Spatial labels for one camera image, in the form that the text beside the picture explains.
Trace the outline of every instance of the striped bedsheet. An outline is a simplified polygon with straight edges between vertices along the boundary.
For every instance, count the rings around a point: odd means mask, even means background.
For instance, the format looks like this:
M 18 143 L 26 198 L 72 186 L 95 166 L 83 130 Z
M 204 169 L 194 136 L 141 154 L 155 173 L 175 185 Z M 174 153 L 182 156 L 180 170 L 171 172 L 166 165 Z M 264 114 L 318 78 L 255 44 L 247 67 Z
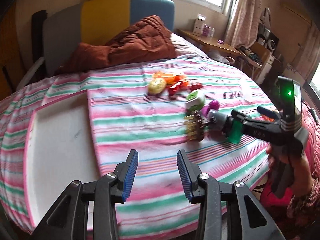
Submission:
M 243 136 L 233 145 L 219 133 L 206 132 L 188 142 L 184 125 L 186 91 L 149 96 L 152 73 L 183 71 L 204 85 L 206 102 L 218 100 L 220 111 L 232 109 L 260 118 L 256 108 L 275 109 L 263 91 L 240 70 L 204 57 L 127 64 L 104 70 L 60 75 L 31 84 L 0 102 L 0 200 L 8 216 L 32 231 L 24 200 L 22 160 L 28 123 L 34 109 L 52 100 L 88 90 L 93 141 L 101 175 L 113 171 L 130 149 L 139 152 L 131 196 L 117 205 L 122 239 L 169 239 L 197 227 L 198 205 L 185 198 L 176 154 L 185 149 L 191 161 L 220 181 L 243 180 L 252 187 L 267 170 L 267 144 Z M 253 102 L 243 98 L 241 78 Z

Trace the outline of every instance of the hand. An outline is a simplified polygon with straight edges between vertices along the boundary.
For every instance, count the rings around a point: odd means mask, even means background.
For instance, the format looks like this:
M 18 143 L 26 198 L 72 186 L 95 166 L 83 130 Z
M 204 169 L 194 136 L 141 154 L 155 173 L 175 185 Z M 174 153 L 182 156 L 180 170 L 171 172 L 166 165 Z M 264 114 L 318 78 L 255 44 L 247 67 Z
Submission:
M 269 155 L 269 168 L 275 163 L 275 159 L 272 156 L 272 146 L 268 145 L 266 153 Z M 278 156 L 279 160 L 283 163 L 289 163 L 287 155 Z M 291 185 L 291 190 L 296 197 L 307 195 L 310 193 L 314 179 L 311 176 L 309 162 L 304 154 L 301 158 L 290 156 L 291 165 L 294 172 L 294 183 Z

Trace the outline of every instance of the blue gripper pad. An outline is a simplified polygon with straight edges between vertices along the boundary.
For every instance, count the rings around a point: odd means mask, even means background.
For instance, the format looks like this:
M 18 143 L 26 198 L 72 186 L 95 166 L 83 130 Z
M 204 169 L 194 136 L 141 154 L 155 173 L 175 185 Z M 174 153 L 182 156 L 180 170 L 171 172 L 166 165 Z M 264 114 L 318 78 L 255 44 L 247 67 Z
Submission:
M 138 162 L 139 162 L 138 152 L 136 150 L 134 150 L 134 151 L 135 152 L 133 153 L 129 167 L 127 169 L 127 174 L 125 175 L 124 182 L 123 182 L 123 192 L 121 195 L 123 202 L 126 202 L 127 198 L 130 196 L 133 180 L 136 175 L 136 171 L 137 171 L 137 167 L 138 167 Z
M 186 164 L 183 160 L 181 151 L 178 151 L 178 153 L 177 153 L 177 166 L 178 166 L 184 194 L 185 194 L 186 198 L 191 202 L 191 200 L 193 198 L 192 182 L 191 182 L 190 176 L 188 174 Z

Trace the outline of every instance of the white pillowcase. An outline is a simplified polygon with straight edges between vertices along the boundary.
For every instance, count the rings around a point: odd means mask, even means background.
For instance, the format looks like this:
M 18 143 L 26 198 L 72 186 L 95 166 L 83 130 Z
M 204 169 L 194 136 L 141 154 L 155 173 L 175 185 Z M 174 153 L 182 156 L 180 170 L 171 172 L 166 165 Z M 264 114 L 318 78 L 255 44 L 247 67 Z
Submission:
M 170 35 L 171 42 L 176 49 L 177 55 L 186 55 L 186 54 L 196 54 L 202 57 L 207 57 L 202 50 L 197 48 L 195 45 L 191 44 L 190 42 L 186 41 L 184 38 L 172 33 Z

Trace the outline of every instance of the white board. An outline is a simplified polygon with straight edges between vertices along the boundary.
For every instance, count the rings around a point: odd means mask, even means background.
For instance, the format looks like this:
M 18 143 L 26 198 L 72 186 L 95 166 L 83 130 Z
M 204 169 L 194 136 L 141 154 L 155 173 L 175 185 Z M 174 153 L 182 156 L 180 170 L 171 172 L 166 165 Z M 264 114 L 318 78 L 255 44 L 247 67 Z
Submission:
M 89 119 L 81 91 L 37 108 L 31 117 L 24 153 L 25 200 L 33 227 L 73 180 L 99 179 Z M 93 204 L 88 229 L 93 228 Z

